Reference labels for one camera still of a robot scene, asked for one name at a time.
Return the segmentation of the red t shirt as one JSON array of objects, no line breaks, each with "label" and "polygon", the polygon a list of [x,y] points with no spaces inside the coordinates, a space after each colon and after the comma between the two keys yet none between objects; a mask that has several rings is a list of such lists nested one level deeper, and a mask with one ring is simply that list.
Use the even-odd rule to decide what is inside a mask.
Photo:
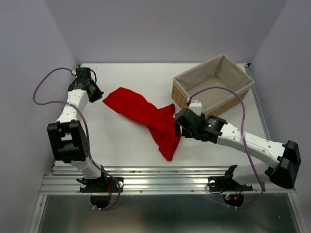
[{"label": "red t shirt", "polygon": [[176,136],[175,105],[157,108],[144,96],[120,87],[111,92],[103,103],[116,113],[149,129],[158,150],[167,161],[172,161],[181,136]]}]

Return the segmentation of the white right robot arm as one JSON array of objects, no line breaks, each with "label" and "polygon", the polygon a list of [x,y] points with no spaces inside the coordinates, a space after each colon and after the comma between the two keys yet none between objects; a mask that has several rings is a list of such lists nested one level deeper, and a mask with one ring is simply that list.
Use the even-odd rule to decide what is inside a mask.
[{"label": "white right robot arm", "polygon": [[189,108],[175,116],[176,125],[182,127],[182,135],[202,142],[227,146],[249,153],[261,163],[250,168],[231,166],[224,176],[224,185],[235,189],[251,182],[252,172],[261,180],[268,178],[273,184],[286,189],[294,188],[301,164],[299,146],[294,141],[279,143],[260,138],[240,129],[217,116],[205,117]]}]

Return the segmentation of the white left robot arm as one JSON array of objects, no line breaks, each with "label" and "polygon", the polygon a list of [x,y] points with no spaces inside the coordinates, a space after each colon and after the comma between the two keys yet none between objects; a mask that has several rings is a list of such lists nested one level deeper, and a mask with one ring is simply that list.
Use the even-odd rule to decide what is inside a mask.
[{"label": "white left robot arm", "polygon": [[68,97],[60,117],[47,127],[55,160],[77,168],[83,175],[79,180],[82,188],[94,187],[104,191],[108,179],[101,166],[94,162],[90,153],[90,142],[83,110],[91,102],[100,100],[103,92],[93,80],[73,81],[68,89]]}]

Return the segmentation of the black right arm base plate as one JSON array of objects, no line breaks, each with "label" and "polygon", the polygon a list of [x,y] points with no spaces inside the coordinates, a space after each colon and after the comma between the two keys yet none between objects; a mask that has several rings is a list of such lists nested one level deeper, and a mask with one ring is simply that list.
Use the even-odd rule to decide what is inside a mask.
[{"label": "black right arm base plate", "polygon": [[252,191],[252,186],[241,185],[233,180],[233,172],[237,165],[232,165],[228,168],[223,176],[210,176],[208,178],[208,187],[211,192],[229,192],[229,191]]}]

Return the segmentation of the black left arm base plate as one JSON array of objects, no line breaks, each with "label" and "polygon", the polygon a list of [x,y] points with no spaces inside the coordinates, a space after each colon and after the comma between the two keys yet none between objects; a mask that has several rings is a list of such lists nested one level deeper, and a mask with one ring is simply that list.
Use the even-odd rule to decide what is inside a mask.
[{"label": "black left arm base plate", "polygon": [[108,178],[96,178],[96,179],[76,179],[80,184],[81,193],[118,193],[123,192],[123,181],[122,177],[117,177],[121,187],[118,187],[117,182],[111,177]]}]

